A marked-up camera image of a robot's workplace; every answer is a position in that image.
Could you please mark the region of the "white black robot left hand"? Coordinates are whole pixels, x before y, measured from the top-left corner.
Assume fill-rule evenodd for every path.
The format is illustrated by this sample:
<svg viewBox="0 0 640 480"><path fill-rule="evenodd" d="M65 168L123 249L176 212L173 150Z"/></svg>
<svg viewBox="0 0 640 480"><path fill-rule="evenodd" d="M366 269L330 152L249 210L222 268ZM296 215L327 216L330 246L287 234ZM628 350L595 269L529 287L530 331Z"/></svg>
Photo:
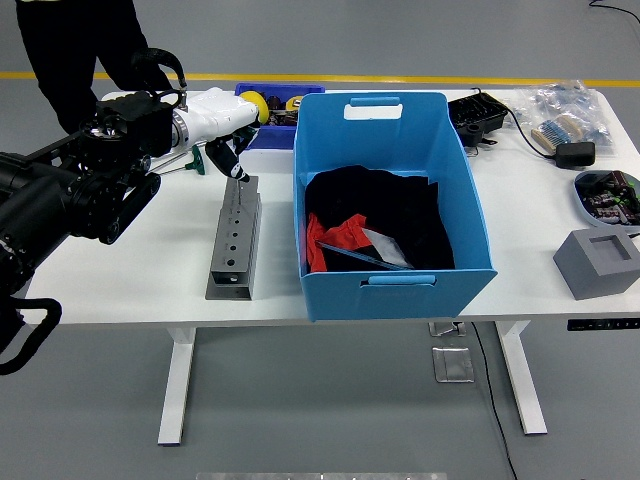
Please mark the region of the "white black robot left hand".
<svg viewBox="0 0 640 480"><path fill-rule="evenodd" d="M203 144L205 155L226 177L248 182L240 155L253 143L260 128L259 109L232 92L214 87L187 99L186 145Z"/></svg>

